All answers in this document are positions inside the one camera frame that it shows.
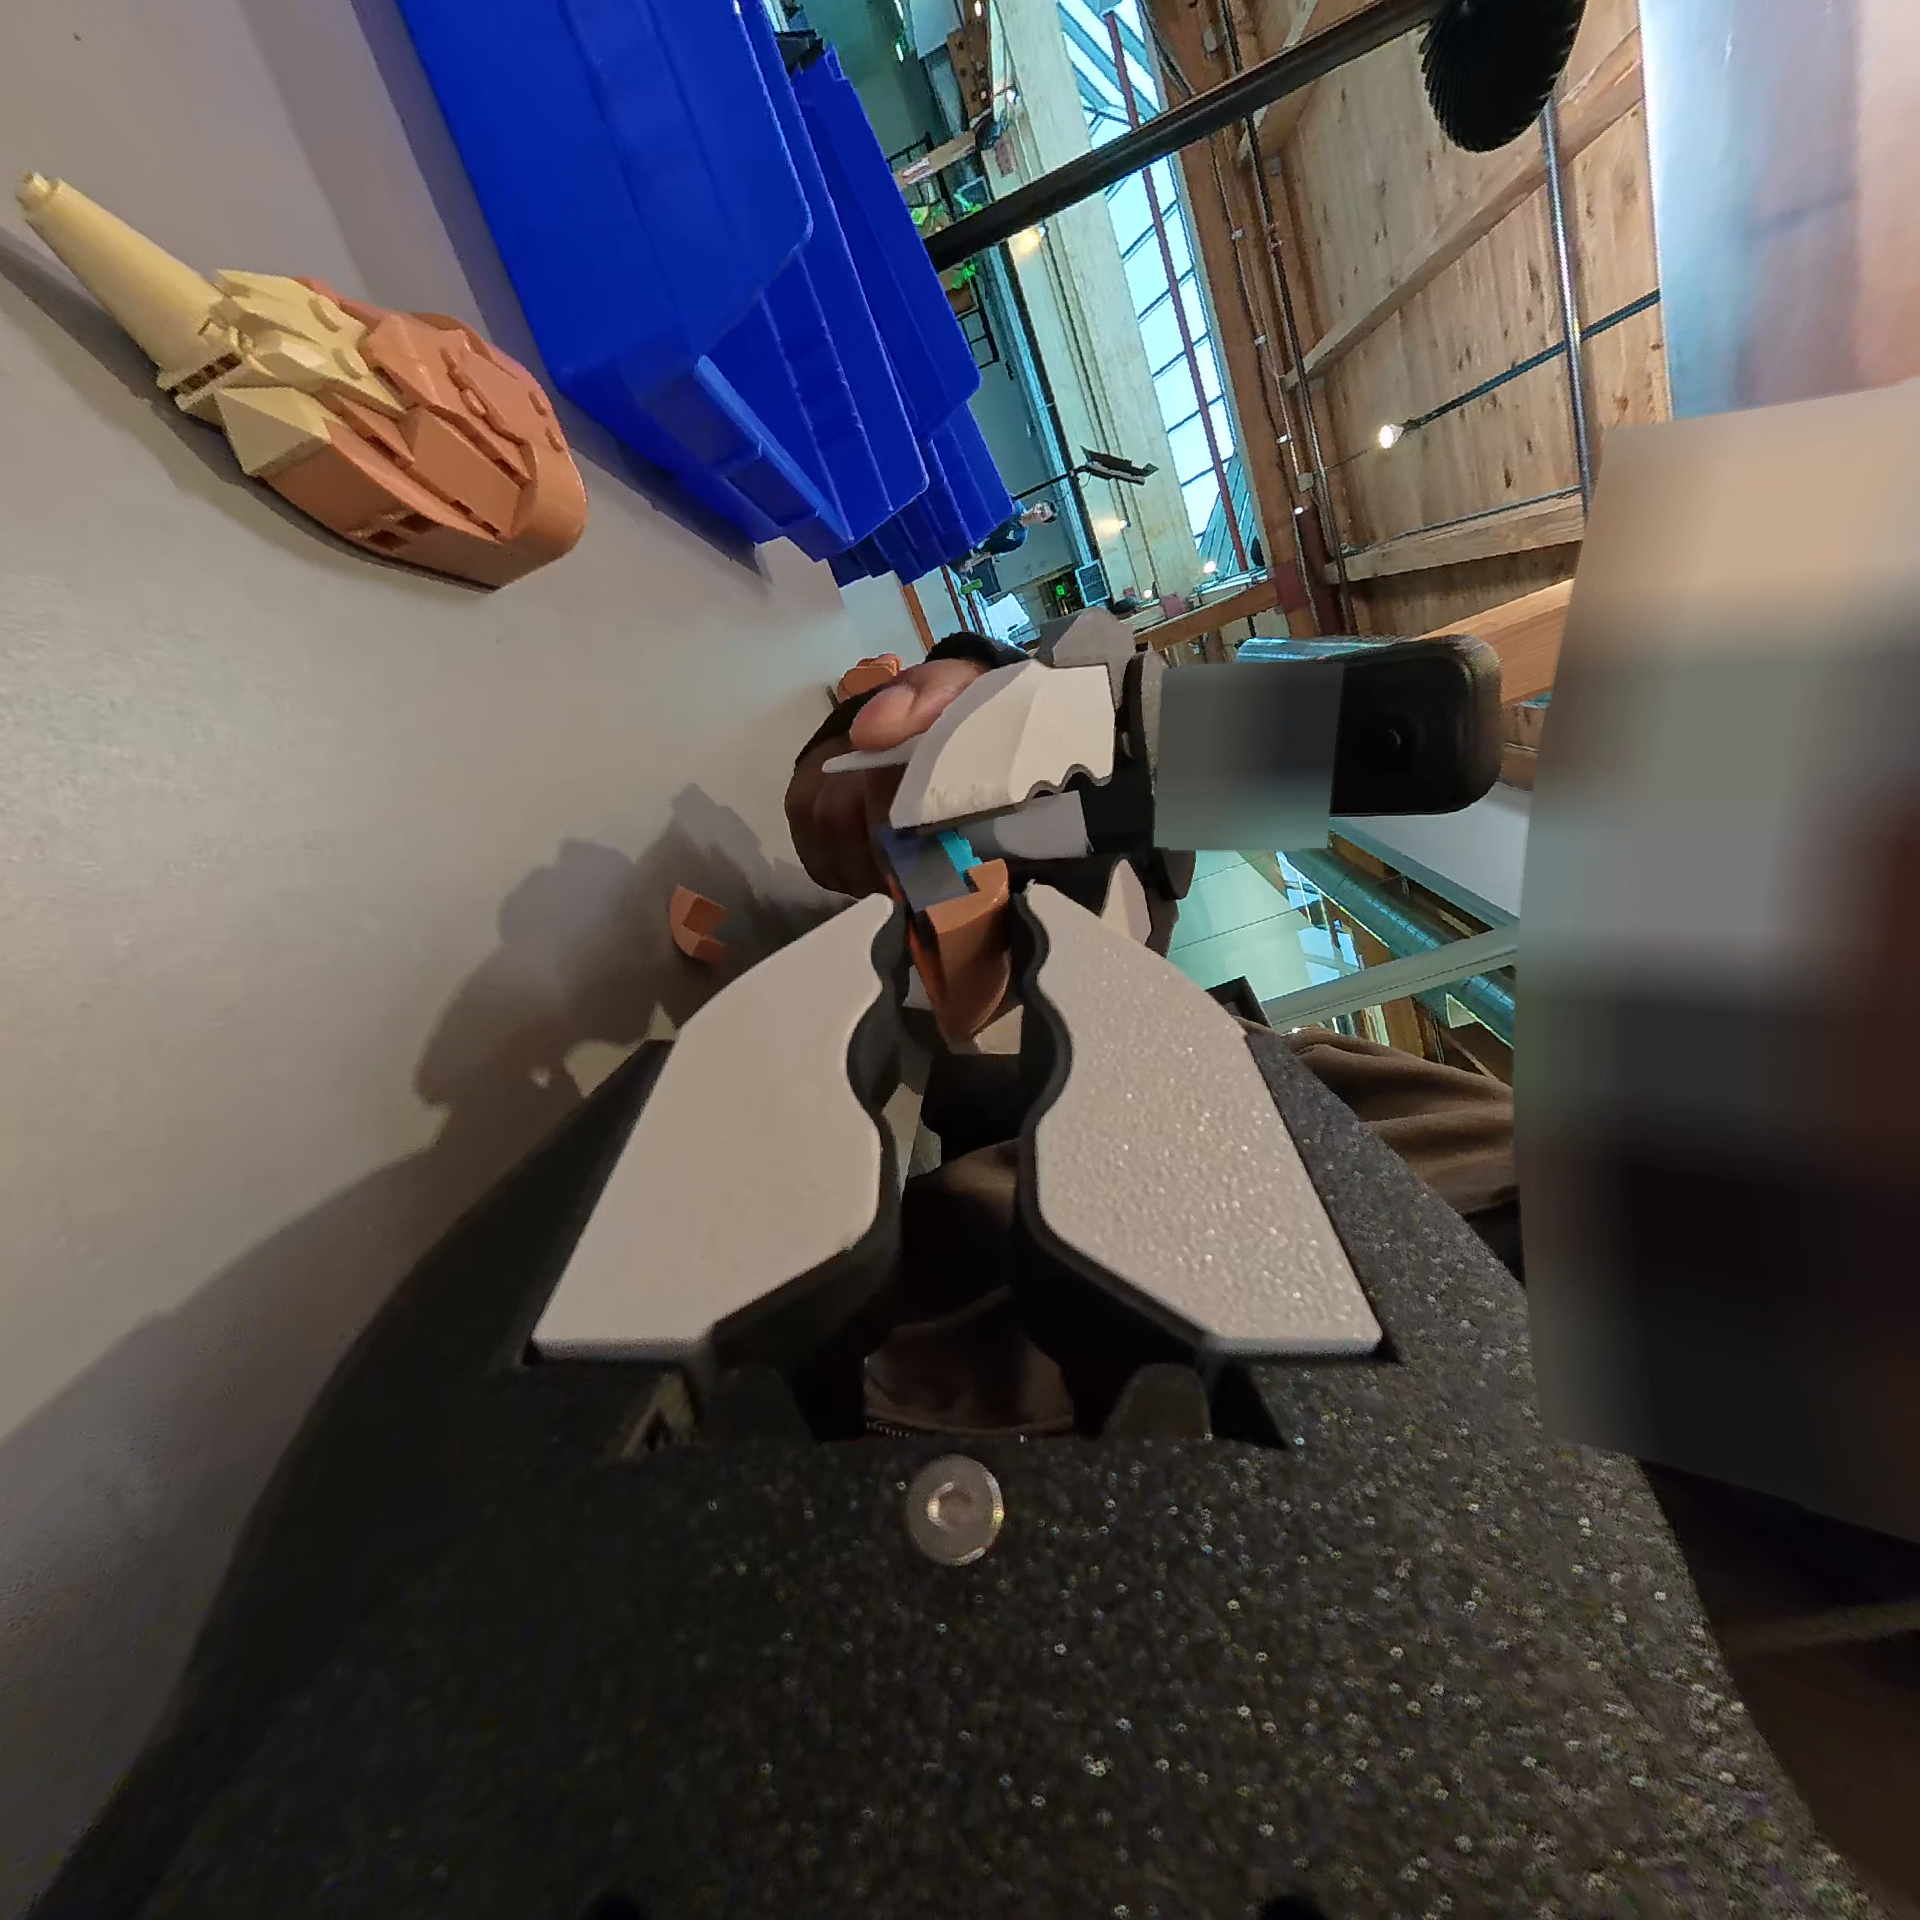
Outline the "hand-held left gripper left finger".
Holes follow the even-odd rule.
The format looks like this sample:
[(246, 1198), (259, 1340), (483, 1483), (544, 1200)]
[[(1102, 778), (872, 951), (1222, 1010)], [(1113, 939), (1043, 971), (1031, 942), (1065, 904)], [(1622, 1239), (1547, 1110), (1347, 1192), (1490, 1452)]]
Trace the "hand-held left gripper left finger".
[(905, 915), (867, 897), (686, 1023), (535, 1322), (542, 1360), (795, 1366), (898, 1243)]

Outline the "brown tan brick model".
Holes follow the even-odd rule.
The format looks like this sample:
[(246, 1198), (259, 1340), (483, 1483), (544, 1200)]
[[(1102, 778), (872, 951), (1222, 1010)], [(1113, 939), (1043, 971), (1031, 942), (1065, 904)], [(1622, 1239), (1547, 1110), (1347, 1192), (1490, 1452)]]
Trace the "brown tan brick model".
[(23, 176), (16, 203), (159, 391), (337, 538), (483, 588), (582, 543), (588, 491), (554, 401), (466, 322), (321, 279), (207, 276), (57, 179)]

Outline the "blue plastic bin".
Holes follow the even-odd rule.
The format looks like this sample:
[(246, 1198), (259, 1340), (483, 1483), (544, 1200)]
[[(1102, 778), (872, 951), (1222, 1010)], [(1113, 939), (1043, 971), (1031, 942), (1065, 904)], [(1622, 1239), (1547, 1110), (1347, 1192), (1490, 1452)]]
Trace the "blue plastic bin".
[(755, 545), (926, 486), (759, 4), (402, 2), (560, 393)]
[(964, 560), (1018, 510), (967, 404), (919, 443), (923, 491), (881, 528), (830, 558), (839, 586), (898, 576), (913, 586)]
[[(875, 345), (854, 348), (854, 372), (888, 375), (878, 387), (875, 454), (892, 454), (895, 427), (902, 424), (914, 456), (911, 471), (919, 471), (926, 487), (921, 441), (959, 408), (967, 404), (972, 411), (980, 370), (838, 52), (815, 33), (782, 35), (779, 46), (800, 121), (848, 246), (854, 276), (872, 313)], [(911, 499), (896, 480), (883, 487), (896, 503), (895, 518)]]

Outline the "small brown blue brick assembly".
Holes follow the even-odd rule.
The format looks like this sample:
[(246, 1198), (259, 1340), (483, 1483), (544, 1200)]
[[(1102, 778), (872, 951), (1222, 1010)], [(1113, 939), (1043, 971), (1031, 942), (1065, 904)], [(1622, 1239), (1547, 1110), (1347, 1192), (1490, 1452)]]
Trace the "small brown blue brick assembly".
[(951, 1050), (972, 1050), (1014, 992), (1009, 862), (977, 852), (959, 830), (878, 823), (872, 847), (905, 912), (905, 945), (932, 1023)]

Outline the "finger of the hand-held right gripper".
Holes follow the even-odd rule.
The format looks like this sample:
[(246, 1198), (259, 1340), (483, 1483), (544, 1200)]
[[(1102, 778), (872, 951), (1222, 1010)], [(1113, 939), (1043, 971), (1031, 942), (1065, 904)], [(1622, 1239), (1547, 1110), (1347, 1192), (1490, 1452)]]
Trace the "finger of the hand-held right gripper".
[(1073, 862), (1094, 856), (1081, 796), (1041, 796), (999, 815), (960, 823), (977, 859), (1009, 864)]
[(892, 827), (921, 830), (1020, 810), (1070, 779), (1116, 774), (1113, 675), (1104, 664), (1023, 662), (974, 681), (932, 727), (888, 753), (851, 753), (826, 778), (902, 769)]

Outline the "black tripod stand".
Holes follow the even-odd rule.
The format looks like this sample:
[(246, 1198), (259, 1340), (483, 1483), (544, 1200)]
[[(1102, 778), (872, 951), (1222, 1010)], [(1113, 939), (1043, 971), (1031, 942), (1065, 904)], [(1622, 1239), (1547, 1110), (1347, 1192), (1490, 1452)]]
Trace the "black tripod stand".
[(1450, 11), (1446, 2), (1376, 2), (1298, 46), (1263, 60), (1235, 80), (1162, 112), (1102, 150), (1063, 163), (1018, 193), (998, 199), (926, 241), (935, 272), (964, 266), (980, 251), (1009, 242), (1023, 230), (1043, 224), (1065, 208), (1102, 195), (1166, 156), (1211, 138), (1263, 107), (1283, 103), (1339, 66), (1372, 56), (1406, 33), (1431, 26)]

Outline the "person's right hand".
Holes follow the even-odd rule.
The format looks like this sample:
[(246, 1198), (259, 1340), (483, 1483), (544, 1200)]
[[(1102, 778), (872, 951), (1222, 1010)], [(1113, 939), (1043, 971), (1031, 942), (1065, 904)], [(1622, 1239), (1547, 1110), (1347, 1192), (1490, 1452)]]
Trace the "person's right hand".
[(799, 758), (784, 791), (784, 818), (799, 862), (839, 897), (886, 894), (874, 832), (892, 823), (904, 766), (830, 775), (851, 753), (890, 753), (926, 734), (985, 667), (972, 658), (931, 658), (838, 713)]

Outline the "black round ribbed disc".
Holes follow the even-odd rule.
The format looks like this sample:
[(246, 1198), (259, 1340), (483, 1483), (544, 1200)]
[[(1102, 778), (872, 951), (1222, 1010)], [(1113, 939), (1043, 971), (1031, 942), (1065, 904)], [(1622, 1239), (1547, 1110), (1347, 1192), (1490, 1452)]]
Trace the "black round ribbed disc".
[(1447, 142), (1495, 153), (1535, 126), (1569, 68), (1587, 2), (1443, 2), (1422, 40), (1425, 97)]

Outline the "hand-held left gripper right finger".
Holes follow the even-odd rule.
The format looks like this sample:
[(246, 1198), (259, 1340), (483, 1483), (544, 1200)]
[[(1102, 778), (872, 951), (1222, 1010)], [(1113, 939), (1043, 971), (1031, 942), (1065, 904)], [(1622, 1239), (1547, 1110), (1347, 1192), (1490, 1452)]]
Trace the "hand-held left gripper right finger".
[(1059, 889), (1018, 905), (1041, 1248), (1198, 1362), (1375, 1356), (1384, 1328), (1241, 1023)]

